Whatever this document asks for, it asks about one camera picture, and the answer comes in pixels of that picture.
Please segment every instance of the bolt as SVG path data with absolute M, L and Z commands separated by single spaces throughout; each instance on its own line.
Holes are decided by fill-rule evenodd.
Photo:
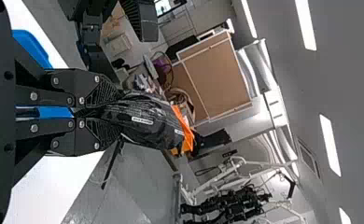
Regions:
M 79 128 L 84 128 L 84 120 L 81 120 L 81 121 L 79 122 Z
M 31 133 L 37 133 L 37 131 L 39 131 L 39 127 L 37 126 L 37 124 L 33 124 L 31 125 Z
M 31 95 L 30 95 L 30 99 L 32 100 L 32 101 L 36 101 L 37 100 L 37 93 L 36 92 L 31 92 Z
M 60 142 L 59 141 L 54 141 L 52 143 L 52 145 L 53 145 L 53 148 L 57 148 L 60 145 Z
M 81 105 L 84 105 L 84 97 L 80 97 L 80 98 L 79 98 L 79 103 L 80 103 Z
M 60 80 L 57 77 L 55 77 L 53 79 L 53 83 L 54 83 L 54 85 L 58 85 L 60 83 Z
M 7 145 L 4 147 L 4 151 L 5 151 L 5 152 L 12 152 L 14 149 L 15 149 L 15 146 L 14 146 L 13 144 L 7 144 Z

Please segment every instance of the black equipment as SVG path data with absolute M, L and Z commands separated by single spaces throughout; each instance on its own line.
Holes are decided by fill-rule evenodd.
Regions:
M 101 45 L 103 23 L 111 16 L 118 0 L 59 0 L 66 18 L 76 23 L 77 48 L 89 71 L 102 73 L 113 82 L 118 77 Z M 159 28 L 151 0 L 120 0 L 132 27 L 142 42 L 156 42 Z
M 85 2 L 101 5 L 70 11 L 70 19 L 80 20 L 83 16 L 80 26 L 83 43 L 91 58 L 97 60 L 91 61 L 91 71 L 44 70 L 12 37 L 6 7 L 0 1 L 0 223 L 7 213 L 11 189 L 42 157 L 47 154 L 81 156 L 105 150 L 115 141 L 123 141 L 120 137 L 123 127 L 100 118 L 37 117 L 35 106 L 39 105 L 92 111 L 115 103 L 123 96 L 114 85 L 113 74 L 101 66 L 101 63 L 109 63 L 107 58 L 95 56 L 95 50 L 100 48 L 96 45 L 97 31 L 101 30 L 103 19 L 110 15 L 103 6 L 114 6 L 116 1 L 107 1 L 107 4 L 105 1 L 74 2 L 79 6 Z M 115 151 L 122 146 L 122 142 L 118 142 Z
M 142 42 L 159 39 L 158 18 L 153 0 L 120 0 L 132 27 Z
M 237 221 L 247 221 L 249 218 L 261 215 L 262 202 L 268 202 L 271 194 L 258 195 L 249 185 L 239 190 L 230 190 L 227 194 L 219 194 L 207 199 L 200 205 L 181 204 L 182 214 L 202 216 L 219 211 L 219 215 L 211 220 L 196 222 L 186 221 L 186 224 L 229 224 Z

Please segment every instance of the floor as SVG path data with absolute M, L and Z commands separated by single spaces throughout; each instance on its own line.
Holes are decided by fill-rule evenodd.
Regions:
M 173 172 L 161 152 L 126 144 L 102 190 L 112 153 L 101 158 L 63 224 L 172 223 Z

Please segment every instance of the black fabric bag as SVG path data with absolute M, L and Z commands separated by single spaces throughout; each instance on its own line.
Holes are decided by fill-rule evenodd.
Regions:
M 170 104 L 160 96 L 126 91 L 102 108 L 100 119 L 119 127 L 132 143 L 156 149 L 181 148 L 184 134 Z

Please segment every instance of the white frame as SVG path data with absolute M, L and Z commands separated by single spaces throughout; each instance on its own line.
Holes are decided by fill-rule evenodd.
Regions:
M 285 163 L 272 163 L 272 162 L 266 162 L 266 161 L 246 161 L 243 157 L 231 156 L 231 167 L 226 168 L 223 165 L 223 167 L 220 168 L 220 166 L 219 166 L 219 169 L 221 169 L 221 171 L 222 171 L 220 174 L 209 179 L 207 182 L 200 185 L 198 188 L 194 189 L 193 191 L 188 191 L 187 188 L 182 187 L 181 193 L 187 203 L 194 205 L 194 204 L 196 204 L 196 196 L 202 191 L 204 191 L 204 193 L 208 195 L 208 194 L 212 194 L 219 190 L 230 189 L 233 186 L 244 184 L 251 179 L 268 174 L 269 172 L 274 171 L 275 169 L 279 169 L 279 168 L 285 168 L 287 170 L 287 172 L 290 174 L 290 176 L 292 177 L 292 179 L 297 181 L 297 177 L 294 176 L 293 172 L 291 172 L 290 168 L 289 168 L 289 165 L 291 165 L 294 162 L 296 162 L 296 161 L 289 161 L 289 162 L 285 162 Z M 221 180 L 229 175 L 232 175 L 232 174 L 239 175 L 238 168 L 240 168 L 241 166 L 246 165 L 246 164 L 266 165 L 266 166 L 270 166 L 270 168 L 264 169 L 253 175 L 240 176 L 240 178 L 238 180 L 223 184 L 220 188 L 206 190 L 210 187 L 213 187 L 214 184 L 216 184 L 216 182 L 218 182 L 219 180 Z

